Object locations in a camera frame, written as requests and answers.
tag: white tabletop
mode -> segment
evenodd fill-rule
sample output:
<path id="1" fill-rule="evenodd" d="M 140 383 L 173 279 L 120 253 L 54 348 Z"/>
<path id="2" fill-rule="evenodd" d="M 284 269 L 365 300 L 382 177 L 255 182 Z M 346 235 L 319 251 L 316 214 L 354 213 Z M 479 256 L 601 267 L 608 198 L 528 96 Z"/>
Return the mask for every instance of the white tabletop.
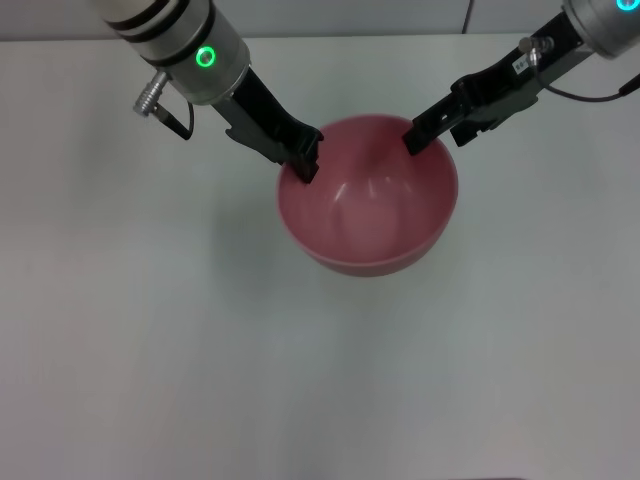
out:
<path id="1" fill-rule="evenodd" d="M 249 45 L 320 126 L 416 116 L 518 39 Z M 559 85 L 610 94 L 639 64 Z M 543 94 L 463 149 L 445 135 L 449 228 L 362 280 L 295 247 L 277 168 L 213 109 L 188 143 L 133 114 L 150 76 L 115 41 L 0 45 L 3 478 L 640 476 L 640 95 Z"/>

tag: pink bowl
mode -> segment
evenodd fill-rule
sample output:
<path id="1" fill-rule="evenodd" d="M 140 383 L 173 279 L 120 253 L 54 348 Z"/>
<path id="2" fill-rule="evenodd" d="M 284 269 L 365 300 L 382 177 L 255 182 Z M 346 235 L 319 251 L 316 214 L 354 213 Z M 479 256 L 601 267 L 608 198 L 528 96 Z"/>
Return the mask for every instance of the pink bowl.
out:
<path id="1" fill-rule="evenodd" d="M 410 128 L 386 115 L 341 120 L 322 129 L 310 185 L 282 169 L 280 217 L 315 260 L 375 277 L 412 265 L 436 243 L 456 204 L 458 176 L 439 140 L 411 157 L 402 142 Z"/>

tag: black cable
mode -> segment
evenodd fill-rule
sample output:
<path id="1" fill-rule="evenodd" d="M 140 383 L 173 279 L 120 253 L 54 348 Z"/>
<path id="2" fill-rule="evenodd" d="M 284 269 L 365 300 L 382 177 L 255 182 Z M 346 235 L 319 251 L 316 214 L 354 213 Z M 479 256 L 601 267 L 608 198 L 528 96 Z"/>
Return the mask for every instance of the black cable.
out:
<path id="1" fill-rule="evenodd" d="M 473 7 L 476 0 L 469 0 L 469 6 L 467 7 L 467 14 L 464 17 L 464 24 L 462 25 L 462 33 L 465 34 L 469 30 L 469 22 L 471 21 L 471 14 L 473 13 Z"/>
<path id="2" fill-rule="evenodd" d="M 193 135 L 193 129 L 195 127 L 195 114 L 191 102 L 187 102 L 187 105 L 189 106 L 189 128 L 182 125 L 176 117 L 160 104 L 156 105 L 153 115 L 176 135 L 179 135 L 185 140 L 189 140 Z"/>
<path id="3" fill-rule="evenodd" d="M 538 70 L 538 67 L 536 66 L 533 67 L 533 74 L 535 75 L 536 80 L 544 90 L 548 90 L 551 93 L 555 93 L 556 95 L 559 95 L 561 97 L 568 98 L 569 100 L 575 100 L 576 102 L 606 103 L 606 102 L 612 102 L 614 100 L 618 100 L 625 96 L 621 92 L 618 92 L 615 95 L 609 95 L 608 97 L 582 97 L 580 95 L 575 95 L 573 93 L 565 92 L 564 90 L 558 90 L 557 88 L 552 87 L 551 85 L 546 83 L 544 80 L 542 80 L 542 77 L 540 76 L 540 70 Z"/>
<path id="4" fill-rule="evenodd" d="M 187 105 L 189 106 L 189 138 L 191 138 L 191 135 L 193 135 L 193 129 L 196 124 L 196 117 L 193 113 L 193 104 L 191 102 L 187 102 Z"/>

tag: green led light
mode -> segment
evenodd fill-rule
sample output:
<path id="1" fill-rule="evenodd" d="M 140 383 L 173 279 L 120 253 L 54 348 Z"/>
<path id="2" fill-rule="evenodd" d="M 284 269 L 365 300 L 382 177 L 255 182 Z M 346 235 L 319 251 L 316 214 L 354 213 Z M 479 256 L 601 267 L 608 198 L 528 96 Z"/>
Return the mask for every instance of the green led light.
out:
<path id="1" fill-rule="evenodd" d="M 196 54 L 196 62 L 202 68 L 209 68 L 216 63 L 216 51 L 211 47 L 202 47 Z"/>

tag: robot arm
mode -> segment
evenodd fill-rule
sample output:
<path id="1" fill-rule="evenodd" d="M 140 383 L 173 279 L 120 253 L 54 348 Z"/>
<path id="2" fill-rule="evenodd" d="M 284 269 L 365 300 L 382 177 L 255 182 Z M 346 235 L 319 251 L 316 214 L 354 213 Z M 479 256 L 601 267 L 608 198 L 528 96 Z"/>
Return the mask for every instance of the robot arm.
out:
<path id="1" fill-rule="evenodd" d="M 93 0 L 102 19 L 157 70 L 134 109 L 185 139 L 190 131 L 158 100 L 171 83 L 193 107 L 212 105 L 233 140 L 310 182 L 322 134 L 278 103 L 251 69 L 249 49 L 212 0 Z"/>
<path id="2" fill-rule="evenodd" d="M 538 101 L 547 88 L 574 100 L 609 101 L 640 88 L 640 75 L 611 97 L 589 99 L 550 87 L 593 52 L 613 59 L 640 40 L 640 0 L 564 0 L 563 13 L 523 39 L 492 67 L 459 79 L 451 93 L 413 120 L 404 136 L 412 155 L 451 130 L 464 146 Z"/>

